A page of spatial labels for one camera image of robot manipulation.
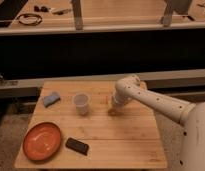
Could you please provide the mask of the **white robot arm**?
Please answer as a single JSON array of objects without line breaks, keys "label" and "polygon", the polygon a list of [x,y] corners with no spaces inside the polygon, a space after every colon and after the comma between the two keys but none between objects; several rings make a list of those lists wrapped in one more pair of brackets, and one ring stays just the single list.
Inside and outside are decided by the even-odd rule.
[{"label": "white robot arm", "polygon": [[130,100],[137,100],[183,126],[180,171],[205,171],[205,102],[192,103],[144,89],[137,75],[115,82],[112,107],[124,106]]}]

